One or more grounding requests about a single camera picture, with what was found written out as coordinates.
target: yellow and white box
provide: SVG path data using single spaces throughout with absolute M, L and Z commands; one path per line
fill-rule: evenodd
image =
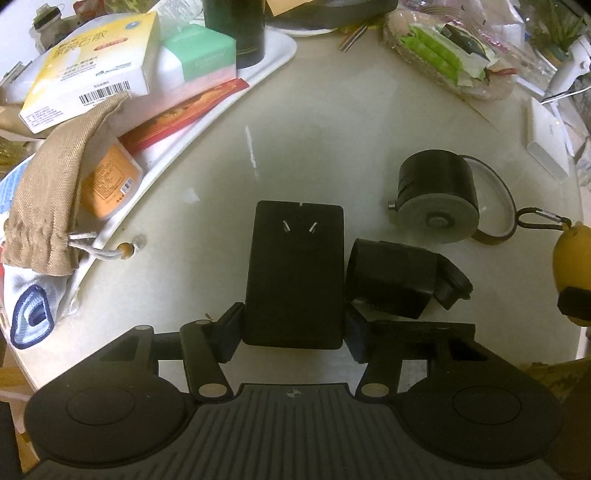
M 130 15 L 51 49 L 20 116 L 33 133 L 87 112 L 127 90 L 147 95 L 160 33 L 155 12 Z

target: white power bank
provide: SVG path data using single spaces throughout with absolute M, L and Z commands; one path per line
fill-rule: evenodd
M 527 151 L 557 180 L 569 176 L 569 159 L 560 121 L 536 99 L 528 109 Z

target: dark cylindrical bottle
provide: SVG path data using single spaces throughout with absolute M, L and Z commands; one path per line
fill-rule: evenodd
M 236 40 L 239 69 L 265 56 L 265 0 L 203 0 L 205 26 Z

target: white tabletop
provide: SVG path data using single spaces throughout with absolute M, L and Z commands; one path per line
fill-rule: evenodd
M 243 301 L 261 199 L 341 205 L 347 256 L 358 237 L 408 242 L 386 205 L 396 197 L 400 164 L 417 151 L 478 157 L 504 178 L 518 207 L 581 218 L 575 176 L 558 184 L 524 148 L 527 95 L 519 88 L 503 102 L 470 106 L 379 45 L 376 32 L 347 53 L 337 51 L 340 41 L 336 34 L 299 39 L 295 59 L 222 115 L 152 186 L 111 240 L 144 235 L 146 247 L 127 261 L 96 262 L 78 313 L 16 352 L 34 386 L 135 325 L 176 331 Z M 497 247 L 471 239 L 429 246 L 470 278 L 474 292 L 449 311 L 430 304 L 421 319 L 475 323 L 476 340 L 515 364 L 573 359 L 580 329 L 556 308 L 557 237 L 519 229 Z M 364 366 L 345 347 L 242 344 L 224 369 L 233 388 L 241 381 L 354 386 Z M 178 362 L 162 362 L 161 372 L 182 387 Z

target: barcode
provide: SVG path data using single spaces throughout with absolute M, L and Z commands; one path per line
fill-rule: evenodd
M 134 184 L 134 181 L 133 181 L 133 179 L 127 179 L 127 181 L 125 182 L 125 185 L 123 185 L 123 186 L 121 187 L 121 193 L 122 193 L 123 195 L 125 195 L 125 194 L 126 194 L 128 191 L 129 191 L 129 188 L 130 188 L 130 187 L 131 187 L 133 184 Z
M 96 102 L 97 100 L 104 100 L 105 98 L 123 92 L 124 90 L 131 90 L 127 80 L 113 85 L 107 85 L 106 87 L 98 88 L 92 92 L 80 95 L 80 101 L 82 102 L 82 105 L 86 105 L 87 103 Z

